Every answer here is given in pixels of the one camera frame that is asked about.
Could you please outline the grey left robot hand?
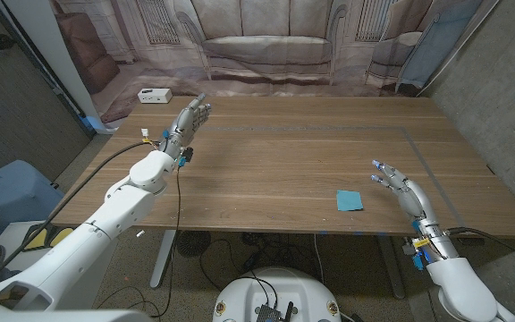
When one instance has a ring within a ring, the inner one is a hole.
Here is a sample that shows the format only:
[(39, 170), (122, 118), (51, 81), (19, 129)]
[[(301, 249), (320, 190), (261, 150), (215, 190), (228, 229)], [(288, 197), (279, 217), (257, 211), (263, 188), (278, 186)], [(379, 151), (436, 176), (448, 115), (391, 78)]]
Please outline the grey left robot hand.
[(194, 98), (173, 120), (166, 138), (161, 138), (159, 150), (176, 159), (192, 142), (195, 132), (211, 113), (211, 105), (204, 104), (205, 93)]

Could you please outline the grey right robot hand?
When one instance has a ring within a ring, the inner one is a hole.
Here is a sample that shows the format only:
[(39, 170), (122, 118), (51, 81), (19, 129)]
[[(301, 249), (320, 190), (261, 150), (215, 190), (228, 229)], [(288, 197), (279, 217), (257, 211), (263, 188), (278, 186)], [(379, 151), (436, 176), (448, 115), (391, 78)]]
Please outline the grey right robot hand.
[(383, 175), (371, 175), (371, 180), (389, 189), (397, 198), (401, 209), (411, 220), (436, 220), (432, 204), (423, 189), (397, 168), (373, 160), (372, 164)]

